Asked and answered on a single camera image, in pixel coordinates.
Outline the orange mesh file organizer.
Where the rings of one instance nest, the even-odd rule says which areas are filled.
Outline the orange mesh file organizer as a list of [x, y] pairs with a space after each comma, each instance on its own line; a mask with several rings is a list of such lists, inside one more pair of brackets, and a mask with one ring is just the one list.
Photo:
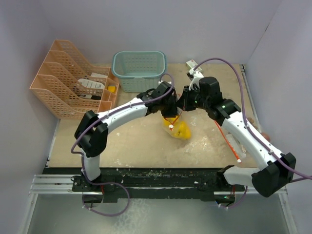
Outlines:
[[[106, 75], [107, 81], [101, 100], [78, 97], [78, 79], [88, 78], [92, 73]], [[117, 90], [111, 93], [109, 85]], [[58, 119], [81, 119], [85, 112], [95, 113], [110, 110], [116, 106], [119, 81], [111, 68], [92, 65], [69, 40], [54, 40], [30, 90]]]

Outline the yellow fake bell pepper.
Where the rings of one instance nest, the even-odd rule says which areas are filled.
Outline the yellow fake bell pepper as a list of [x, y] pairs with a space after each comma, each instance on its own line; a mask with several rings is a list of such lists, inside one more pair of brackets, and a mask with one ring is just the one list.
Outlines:
[[163, 119], [163, 128], [169, 134], [175, 134], [179, 130], [180, 120], [179, 116], [168, 117]]

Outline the aluminium rail frame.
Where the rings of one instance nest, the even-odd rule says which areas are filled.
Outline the aluminium rail frame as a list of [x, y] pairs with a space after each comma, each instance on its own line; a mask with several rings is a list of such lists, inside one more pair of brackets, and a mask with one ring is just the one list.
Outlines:
[[26, 203], [26, 211], [19, 228], [19, 234], [28, 233], [36, 202], [40, 194], [71, 194], [72, 175], [34, 175]]

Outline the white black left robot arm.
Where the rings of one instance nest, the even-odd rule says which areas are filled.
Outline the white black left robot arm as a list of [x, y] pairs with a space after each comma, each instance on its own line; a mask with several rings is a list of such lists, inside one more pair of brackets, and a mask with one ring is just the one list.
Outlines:
[[83, 186], [89, 191], [100, 187], [100, 154], [105, 150], [108, 135], [134, 119], [158, 111], [167, 117], [177, 113], [176, 94], [172, 83], [162, 81], [157, 88], [140, 93], [131, 101], [98, 114], [88, 111], [79, 123], [71, 153], [81, 155]]

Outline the clear zip bag red seal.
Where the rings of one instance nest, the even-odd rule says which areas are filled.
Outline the clear zip bag red seal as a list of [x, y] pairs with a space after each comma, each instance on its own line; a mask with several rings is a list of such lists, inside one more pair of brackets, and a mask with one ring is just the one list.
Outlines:
[[178, 108], [174, 117], [163, 118], [164, 130], [173, 138], [189, 140], [192, 136], [189, 124], [182, 118], [183, 111]]

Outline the small white green box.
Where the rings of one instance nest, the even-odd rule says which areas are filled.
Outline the small white green box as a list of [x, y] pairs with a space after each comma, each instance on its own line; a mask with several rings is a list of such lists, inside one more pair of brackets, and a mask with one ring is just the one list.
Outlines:
[[[186, 66], [187, 66], [188, 69], [190, 70], [190, 69], [194, 69], [195, 67], [197, 67], [198, 64], [197, 64], [193, 59], [191, 59], [191, 60], [189, 60], [189, 61], [186, 62]], [[202, 70], [202, 68], [199, 66], [199, 67], [196, 69], [196, 71], [202, 72], [203, 70]]]

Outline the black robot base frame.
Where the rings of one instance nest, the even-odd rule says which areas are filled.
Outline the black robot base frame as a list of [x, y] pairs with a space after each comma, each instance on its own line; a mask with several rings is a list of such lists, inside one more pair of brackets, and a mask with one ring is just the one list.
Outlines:
[[242, 185], [221, 179], [221, 168], [101, 168], [93, 184], [80, 168], [45, 168], [45, 175], [68, 175], [73, 192], [94, 195], [86, 202], [115, 203], [119, 198], [199, 199], [233, 203]]

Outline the brown fake potato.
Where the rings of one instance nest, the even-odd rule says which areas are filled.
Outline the brown fake potato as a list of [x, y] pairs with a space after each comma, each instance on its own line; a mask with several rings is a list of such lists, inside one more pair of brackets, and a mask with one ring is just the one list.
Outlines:
[[268, 134], [266, 134], [265, 132], [262, 132], [261, 135], [267, 140], [267, 141], [271, 141], [270, 136]]

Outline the yellow fake fruit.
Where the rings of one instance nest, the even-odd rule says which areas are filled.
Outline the yellow fake fruit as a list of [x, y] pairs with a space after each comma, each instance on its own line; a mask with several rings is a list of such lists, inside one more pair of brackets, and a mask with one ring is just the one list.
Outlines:
[[192, 136], [192, 133], [188, 123], [185, 121], [180, 121], [178, 132], [170, 135], [174, 138], [189, 140]]

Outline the small yellow item in organizer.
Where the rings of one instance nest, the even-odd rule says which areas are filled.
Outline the small yellow item in organizer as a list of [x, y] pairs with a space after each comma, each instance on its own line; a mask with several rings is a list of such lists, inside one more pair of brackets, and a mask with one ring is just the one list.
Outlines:
[[109, 86], [107, 87], [107, 90], [108, 90], [109, 92], [111, 92], [111, 93], [115, 93], [116, 90], [117, 90], [117, 88], [116, 88], [115, 85], [109, 85]]

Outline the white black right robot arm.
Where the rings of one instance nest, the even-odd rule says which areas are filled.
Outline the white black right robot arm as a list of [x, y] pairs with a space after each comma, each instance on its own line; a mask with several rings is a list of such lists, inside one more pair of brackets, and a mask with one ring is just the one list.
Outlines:
[[290, 183], [296, 158], [292, 153], [284, 154], [271, 145], [243, 116], [239, 106], [222, 96], [219, 82], [214, 77], [191, 76], [177, 106], [183, 111], [203, 109], [208, 116], [230, 132], [256, 161], [256, 168], [227, 166], [220, 171], [217, 186], [223, 191], [233, 185], [254, 187], [259, 194], [270, 197]]

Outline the light blue plastic basket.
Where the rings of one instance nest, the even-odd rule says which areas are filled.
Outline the light blue plastic basket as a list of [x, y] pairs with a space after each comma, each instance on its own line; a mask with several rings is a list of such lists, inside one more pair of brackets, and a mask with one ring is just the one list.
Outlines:
[[141, 93], [156, 88], [167, 70], [161, 51], [120, 51], [113, 56], [112, 73], [127, 93]]

